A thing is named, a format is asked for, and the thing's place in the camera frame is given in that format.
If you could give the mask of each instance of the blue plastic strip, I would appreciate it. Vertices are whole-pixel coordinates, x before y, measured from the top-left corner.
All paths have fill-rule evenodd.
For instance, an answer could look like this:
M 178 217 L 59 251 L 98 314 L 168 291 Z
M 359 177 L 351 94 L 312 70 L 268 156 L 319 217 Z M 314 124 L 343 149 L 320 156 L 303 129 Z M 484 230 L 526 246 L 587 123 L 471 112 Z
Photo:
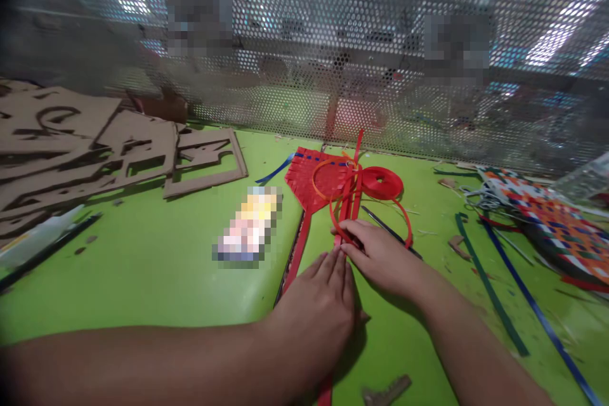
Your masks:
M 588 397 L 590 404 L 592 404 L 594 406 L 603 406 L 601 401 L 594 394 L 594 391 L 592 390 L 590 385 L 588 385 L 588 382 L 586 381 L 586 379 L 584 379 L 584 376 L 582 375 L 580 370 L 577 368 L 577 365 L 575 364 L 575 362 L 573 361 L 571 356 L 565 351 L 565 347 L 563 346 L 563 343 L 561 343 L 560 339 L 558 339 L 558 336 L 556 335 L 554 329 L 552 328 L 550 323 L 547 321 L 544 313 L 541 311 L 541 309 L 539 309 L 537 302 L 535 301 L 535 299 L 533 298 L 531 293 L 528 291 L 527 287 L 525 286 L 525 283 L 522 282 L 522 279 L 518 275 L 518 272 L 514 269 L 514 265 L 512 265 L 512 262 L 510 262 L 508 256 L 506 255 L 505 251 L 503 250 L 503 247 L 501 246 L 501 243 L 499 243 L 499 240 L 497 239 L 497 236 L 493 232 L 493 229 L 490 227 L 488 222 L 486 222 L 485 220 L 482 220 L 482 219 L 481 219 L 481 221 L 482 221 L 482 224 L 484 225 L 484 228 L 487 229 L 488 237 L 490 237 L 491 241 L 497 248 L 497 251 L 499 252 L 499 255 L 501 256 L 501 258 L 503 259 L 503 262 L 506 264 L 509 272 L 512 273 L 512 277 L 518 284 L 520 291 L 527 299 L 529 306 L 531 306 L 531 309 L 533 309 L 533 312 L 539 319 L 539 322 L 541 323 L 541 325 L 543 326 L 547 335 L 549 336 L 550 340 L 554 344 L 554 347 L 556 348 L 556 350 L 558 351 L 560 356 L 563 358 L 565 365 L 567 368 L 569 368 L 569 371 L 573 375 L 575 382 L 577 382 L 577 384 L 579 385 L 579 388 Z
M 265 176 L 264 178 L 256 181 L 256 184 L 265 184 L 272 177 L 274 177 L 277 173 L 279 173 L 281 170 L 283 170 L 283 168 L 287 167 L 292 162 L 292 159 L 294 157 L 304 157 L 304 156 L 303 156 L 303 154 L 300 154 L 298 152 L 291 153 L 290 155 L 287 156 L 287 159 L 285 160 L 285 162 L 283 162 L 281 165 L 279 165 L 279 168 L 277 168 L 274 172 L 272 172 L 268 176 Z
M 267 181 L 270 181 L 271 178 L 273 178 L 277 173 L 279 173 L 281 170 L 283 170 L 283 168 L 287 167 L 291 162 L 292 159 L 295 157 L 304 157 L 304 154 L 301 154 L 299 152 L 293 152 L 290 155 L 287 156 L 287 159 L 285 160 L 285 162 L 283 162 L 281 165 L 279 165 L 279 168 L 277 168 L 274 172 L 272 172 L 271 174 L 269 174 L 268 176 L 265 176 L 264 178 L 259 179 L 258 181 L 255 181 L 256 184 L 260 184 L 260 185 L 264 185 L 266 184 Z M 305 157 L 306 159 L 315 159 L 319 162 L 319 157 L 312 157 L 310 155 L 307 155 Z M 347 166 L 346 163 L 340 162 L 338 164 L 338 166 Z

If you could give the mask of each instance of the metal mesh screen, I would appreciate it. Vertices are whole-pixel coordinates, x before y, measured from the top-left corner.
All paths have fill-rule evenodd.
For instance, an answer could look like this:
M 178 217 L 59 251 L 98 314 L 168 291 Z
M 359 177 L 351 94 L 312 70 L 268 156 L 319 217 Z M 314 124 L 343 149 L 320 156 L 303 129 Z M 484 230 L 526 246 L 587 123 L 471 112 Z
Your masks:
M 609 143 L 607 0 L 232 0 L 232 41 L 203 54 L 175 52 L 200 46 L 172 25 L 175 0 L 9 7 L 0 72 L 44 85 L 173 86 L 204 120 L 335 143 L 365 128 L 369 148 L 549 174 Z M 431 16 L 486 25 L 479 83 L 430 84 Z M 445 39 L 465 48 L 452 63 L 476 41 Z

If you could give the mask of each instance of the green table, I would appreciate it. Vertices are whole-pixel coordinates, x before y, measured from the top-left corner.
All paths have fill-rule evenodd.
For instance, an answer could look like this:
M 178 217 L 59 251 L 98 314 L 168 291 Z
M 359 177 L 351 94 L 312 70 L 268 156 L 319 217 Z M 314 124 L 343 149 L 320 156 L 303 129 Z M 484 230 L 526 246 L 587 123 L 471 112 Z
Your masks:
M 258 269 L 219 268 L 211 259 L 211 245 L 228 226 L 247 187 L 273 171 L 298 146 L 319 149 L 321 144 L 287 140 L 272 135 L 238 132 L 249 178 L 193 193 L 174 201 L 162 199 L 161 181 L 151 181 L 92 200 L 85 211 L 103 211 L 100 221 L 25 277 L 0 298 L 4 342 L 10 343 L 53 332 L 116 325 L 219 325 L 261 318 L 273 307 L 285 262 L 298 229 L 302 210 L 283 177 L 268 185 L 284 191 L 282 217 L 277 223 L 270 253 Z M 340 155 L 340 148 L 327 148 Z M 222 169 L 234 166 L 223 158 Z M 365 154 L 361 163 L 387 167 L 403 180 L 402 204 L 410 214 L 416 249 L 425 262 L 449 279 L 478 309 L 480 316 L 516 357 L 482 285 L 467 262 L 448 246 L 457 235 L 454 214 L 463 199 L 437 183 L 436 162 L 381 154 Z M 213 172 L 222 171 L 216 168 Z M 460 185 L 478 187 L 476 178 L 456 178 Z M 113 206 L 122 199 L 124 203 Z M 363 203 L 403 236 L 406 227 L 391 205 Z M 466 225 L 482 265 L 493 276 L 493 286 L 531 352 L 519 358 L 535 380 L 558 405 L 585 405 L 587 401 L 562 359 L 521 295 L 495 247 L 474 213 Z M 367 215 L 360 211 L 360 217 Z M 300 270 L 332 247 L 327 208 L 313 216 Z M 418 230 L 434 232 L 421 234 Z M 98 239 L 86 245 L 85 240 Z M 520 234 L 508 237 L 533 255 Z M 74 251 L 86 250 L 78 255 Z M 535 296 L 559 337 L 601 401 L 609 403 L 609 308 L 600 300 L 563 284 L 547 268 L 530 266 L 506 246 L 522 279 Z M 456 404 L 457 400 L 416 310 L 399 299 L 383 296 L 355 271 L 364 309 L 372 316 L 356 333 L 336 370 L 334 404 L 362 404 L 362 386 L 385 388 L 408 373 L 413 385 L 396 404 Z M 573 335 L 576 342 L 568 343 Z

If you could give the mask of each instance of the person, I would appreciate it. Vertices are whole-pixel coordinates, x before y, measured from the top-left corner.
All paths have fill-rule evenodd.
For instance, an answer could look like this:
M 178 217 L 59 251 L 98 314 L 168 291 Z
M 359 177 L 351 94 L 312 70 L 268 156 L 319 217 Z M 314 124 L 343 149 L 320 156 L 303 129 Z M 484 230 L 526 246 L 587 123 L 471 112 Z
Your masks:
M 5 348 L 14 403 L 288 404 L 332 370 L 353 331 L 346 254 L 371 282 L 420 309 L 461 405 L 552 404 L 440 274 L 379 227 L 340 226 L 363 249 L 343 244 L 319 256 L 259 322 L 76 331 Z

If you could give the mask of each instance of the hand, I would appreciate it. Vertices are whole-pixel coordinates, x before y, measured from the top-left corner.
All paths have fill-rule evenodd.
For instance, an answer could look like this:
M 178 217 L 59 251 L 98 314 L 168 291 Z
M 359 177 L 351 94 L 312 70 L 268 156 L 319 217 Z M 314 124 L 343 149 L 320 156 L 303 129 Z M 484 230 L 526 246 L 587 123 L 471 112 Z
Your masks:
M 339 226 L 363 245 L 363 252 L 347 243 L 341 244 L 341 249 L 364 276 L 382 289 L 412 299 L 435 276 L 430 267 L 381 227 L 360 219 L 347 219 Z M 336 229 L 332 227 L 331 232 L 335 235 Z
M 354 325 L 351 266 L 335 247 L 298 276 L 262 321 L 273 346 L 288 362 L 282 382 L 295 394 L 314 387 L 336 365 Z

